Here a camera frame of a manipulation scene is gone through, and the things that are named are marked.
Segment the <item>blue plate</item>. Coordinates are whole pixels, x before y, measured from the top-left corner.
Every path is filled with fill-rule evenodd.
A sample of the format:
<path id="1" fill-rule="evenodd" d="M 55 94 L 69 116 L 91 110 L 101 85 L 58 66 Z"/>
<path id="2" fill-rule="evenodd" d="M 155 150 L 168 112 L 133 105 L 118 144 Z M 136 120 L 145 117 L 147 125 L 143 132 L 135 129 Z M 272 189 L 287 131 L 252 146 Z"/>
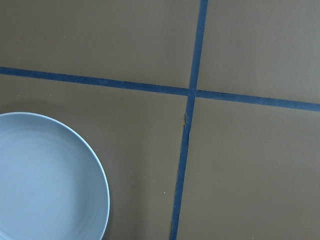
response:
<path id="1" fill-rule="evenodd" d="M 105 171 L 78 133 L 36 113 L 1 114 L 1 239 L 100 240 L 109 213 Z"/>

